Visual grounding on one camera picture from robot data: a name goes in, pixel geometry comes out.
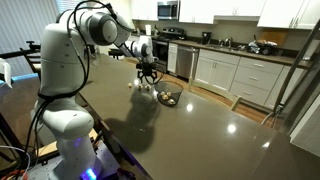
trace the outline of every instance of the white cabinet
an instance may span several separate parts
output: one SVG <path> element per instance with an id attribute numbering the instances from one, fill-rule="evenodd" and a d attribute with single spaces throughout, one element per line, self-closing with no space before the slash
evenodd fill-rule
<path id="1" fill-rule="evenodd" d="M 230 92 L 264 106 L 283 65 L 241 57 Z"/>
<path id="2" fill-rule="evenodd" d="M 176 72 L 178 45 L 169 43 L 168 67 L 169 72 Z"/>
<path id="3" fill-rule="evenodd" d="M 210 84 L 213 72 L 213 60 L 199 57 L 195 75 L 195 81 Z"/>
<path id="4" fill-rule="evenodd" d="M 312 29 L 320 17 L 319 0 L 267 0 L 258 26 Z"/>
<path id="5" fill-rule="evenodd" d="M 238 56 L 200 50 L 195 81 L 229 91 L 239 59 Z"/>
<path id="6" fill-rule="evenodd" d="M 214 5 L 215 1 L 181 0 L 179 22 L 213 24 Z"/>
<path id="7" fill-rule="evenodd" d="M 279 92 L 282 88 L 283 82 L 287 77 L 287 74 L 290 70 L 289 66 L 285 66 L 283 68 L 283 70 L 281 71 L 281 74 L 279 75 L 279 78 L 276 82 L 276 84 L 274 85 L 268 99 L 267 102 L 265 103 L 265 107 L 273 109 L 274 108 L 274 104 L 276 103 L 276 100 L 278 98 Z M 285 103 L 285 101 L 287 100 L 287 98 L 289 97 L 289 95 L 291 94 L 292 90 L 295 88 L 295 86 L 297 85 L 297 83 L 300 81 L 300 78 L 303 76 L 304 72 L 306 70 L 297 68 L 295 70 L 295 72 L 292 75 L 292 78 L 287 86 L 287 89 L 283 95 L 283 98 L 281 100 L 281 103 Z"/>
<path id="8" fill-rule="evenodd" d="M 313 29 L 320 18 L 320 1 L 305 0 L 295 22 L 297 29 Z"/>
<path id="9" fill-rule="evenodd" d="M 213 63 L 211 85 L 229 92 L 237 66 L 220 61 Z"/>
<path id="10" fill-rule="evenodd" d="M 265 0 L 223 0 L 216 6 L 214 15 L 260 16 Z"/>
<path id="11" fill-rule="evenodd" d="M 131 0 L 131 16 L 136 20 L 158 20 L 156 0 Z"/>

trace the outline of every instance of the stool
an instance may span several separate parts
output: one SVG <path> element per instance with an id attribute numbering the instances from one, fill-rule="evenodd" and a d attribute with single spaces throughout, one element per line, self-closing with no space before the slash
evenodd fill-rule
<path id="1" fill-rule="evenodd" d="M 119 49 L 110 49 L 109 56 L 113 56 L 113 58 L 117 57 L 117 60 L 119 60 L 119 56 L 123 56 L 123 52 Z"/>

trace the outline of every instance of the metal pole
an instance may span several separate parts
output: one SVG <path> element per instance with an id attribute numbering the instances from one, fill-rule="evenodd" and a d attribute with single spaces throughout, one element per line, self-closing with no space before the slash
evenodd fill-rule
<path id="1" fill-rule="evenodd" d="M 313 30 L 311 31 L 311 33 L 309 34 L 309 37 L 307 38 L 306 42 L 304 43 L 304 46 L 302 47 L 302 49 L 300 50 L 299 54 L 297 55 L 294 63 L 292 64 L 289 72 L 288 72 L 288 75 L 286 77 L 286 79 L 284 80 L 283 82 L 283 85 L 281 87 L 281 90 L 279 92 L 279 95 L 278 95 L 278 98 L 276 100 L 276 103 L 274 105 L 274 109 L 273 109 L 273 112 L 274 114 L 277 113 L 277 111 L 279 110 L 278 106 L 280 105 L 281 103 L 281 100 L 283 98 L 283 95 L 287 89 L 287 86 L 291 80 L 291 77 L 294 73 L 294 71 L 296 70 L 299 62 L 301 61 L 301 59 L 303 58 L 304 54 L 306 53 L 309 45 L 311 44 L 312 40 L 314 39 L 314 37 L 316 36 L 316 34 L 318 33 L 319 31 L 319 28 L 320 28 L 320 19 L 318 20 L 317 24 L 314 26 Z"/>

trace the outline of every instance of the gray countertop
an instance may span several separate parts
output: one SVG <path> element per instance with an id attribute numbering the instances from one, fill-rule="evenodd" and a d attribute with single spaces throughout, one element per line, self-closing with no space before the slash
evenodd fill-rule
<path id="1" fill-rule="evenodd" d="M 272 145 L 277 134 L 274 130 L 188 91 L 177 106 L 166 107 L 153 90 L 128 88 L 136 74 L 133 65 L 104 56 L 91 68 L 92 83 L 81 95 L 152 178 L 257 175 L 256 168 L 270 150 L 266 144 Z"/>
<path id="2" fill-rule="evenodd" d="M 227 53 L 227 54 L 232 54 L 232 55 L 237 55 L 242 57 L 254 58 L 258 60 L 283 64 L 283 65 L 289 65 L 289 66 L 292 65 L 295 60 L 295 58 L 284 57 L 284 56 L 264 56 L 259 54 L 247 53 L 245 51 L 219 50 L 216 48 L 207 47 L 202 44 L 197 44 L 197 42 L 194 42 L 194 41 L 173 40 L 173 41 L 170 41 L 170 43 L 175 43 L 175 44 L 185 45 L 185 46 L 192 46 L 195 48 L 201 48 L 201 49 L 206 49 L 206 50 L 215 51 L 215 52 L 222 52 L 222 53 Z M 311 61 L 301 61 L 298 67 L 307 69 L 311 66 L 311 64 L 312 64 Z"/>

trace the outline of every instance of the window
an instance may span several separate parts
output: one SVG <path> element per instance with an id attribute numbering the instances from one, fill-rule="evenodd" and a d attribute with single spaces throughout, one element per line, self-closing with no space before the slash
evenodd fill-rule
<path id="1" fill-rule="evenodd" d="M 68 9 L 74 9 L 81 0 L 56 0 L 59 13 Z"/>

